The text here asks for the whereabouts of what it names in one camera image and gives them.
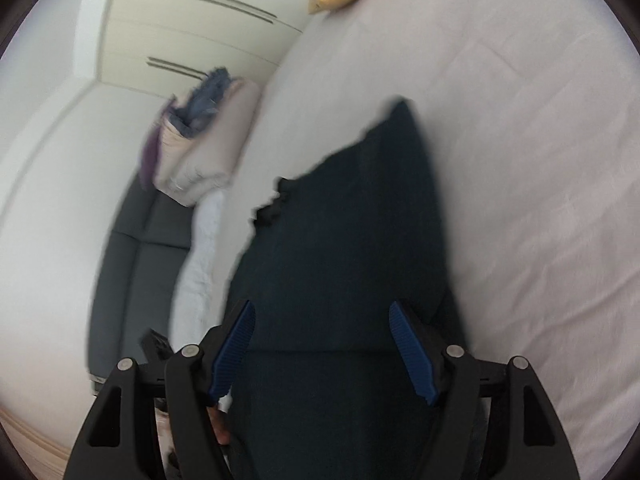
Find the wooden floor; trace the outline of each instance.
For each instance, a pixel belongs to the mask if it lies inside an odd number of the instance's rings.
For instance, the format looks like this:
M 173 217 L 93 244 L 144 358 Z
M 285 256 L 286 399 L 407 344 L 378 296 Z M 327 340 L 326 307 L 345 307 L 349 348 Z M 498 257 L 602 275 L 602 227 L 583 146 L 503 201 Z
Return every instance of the wooden floor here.
M 38 480 L 62 480 L 69 449 L 40 435 L 2 408 L 0 422 L 15 449 Z

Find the white wall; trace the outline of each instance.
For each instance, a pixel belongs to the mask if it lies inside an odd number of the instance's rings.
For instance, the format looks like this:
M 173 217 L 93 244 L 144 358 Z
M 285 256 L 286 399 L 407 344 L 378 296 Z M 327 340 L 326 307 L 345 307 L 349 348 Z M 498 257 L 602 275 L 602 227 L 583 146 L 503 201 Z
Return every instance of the white wall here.
M 0 162 L 33 113 L 74 69 L 82 0 L 39 0 L 0 59 Z
M 102 41 L 102 24 L 106 20 L 110 0 L 82 0 L 76 23 L 74 43 L 74 76 L 96 79 L 98 53 Z
M 93 86 L 47 138 L 0 231 L 0 403 L 64 446 L 93 399 L 86 337 L 103 245 L 161 105 Z

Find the black clamp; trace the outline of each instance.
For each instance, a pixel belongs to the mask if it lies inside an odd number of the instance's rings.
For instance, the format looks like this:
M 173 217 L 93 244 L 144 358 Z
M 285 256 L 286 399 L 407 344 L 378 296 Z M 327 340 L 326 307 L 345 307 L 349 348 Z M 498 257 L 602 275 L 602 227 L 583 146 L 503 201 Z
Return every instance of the black clamp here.
M 524 357 L 506 365 L 476 360 L 460 346 L 446 346 L 400 303 L 391 306 L 389 321 L 416 393 L 442 406 L 414 480 L 460 480 L 480 397 L 491 399 L 491 409 L 479 480 L 579 480 L 558 416 Z M 247 301 L 200 345 L 173 353 L 166 338 L 148 334 L 148 364 L 118 363 L 82 426 L 65 480 L 164 480 L 158 398 L 166 400 L 182 478 L 233 480 L 207 406 L 228 392 L 254 325 Z

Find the gray sofa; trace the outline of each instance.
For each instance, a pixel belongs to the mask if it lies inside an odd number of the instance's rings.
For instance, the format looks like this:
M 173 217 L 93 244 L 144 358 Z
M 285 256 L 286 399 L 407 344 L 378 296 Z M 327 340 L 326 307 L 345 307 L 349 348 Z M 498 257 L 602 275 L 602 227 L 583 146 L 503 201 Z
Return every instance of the gray sofa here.
M 174 286 L 191 248 L 193 209 L 143 190 L 136 177 L 114 221 L 95 287 L 88 368 L 96 390 L 123 357 L 146 362 L 139 341 L 167 335 Z

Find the bed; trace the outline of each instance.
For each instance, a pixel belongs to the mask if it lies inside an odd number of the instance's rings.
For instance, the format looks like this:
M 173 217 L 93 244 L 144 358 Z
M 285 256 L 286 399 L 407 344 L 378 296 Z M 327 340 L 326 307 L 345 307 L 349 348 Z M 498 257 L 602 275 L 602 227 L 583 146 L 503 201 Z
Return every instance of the bed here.
M 359 0 L 316 17 L 266 88 L 228 190 L 202 331 L 220 322 L 274 181 L 354 142 L 404 96 L 433 157 L 471 351 L 526 355 L 581 477 L 631 478 L 640 58 L 629 23 L 603 0 Z

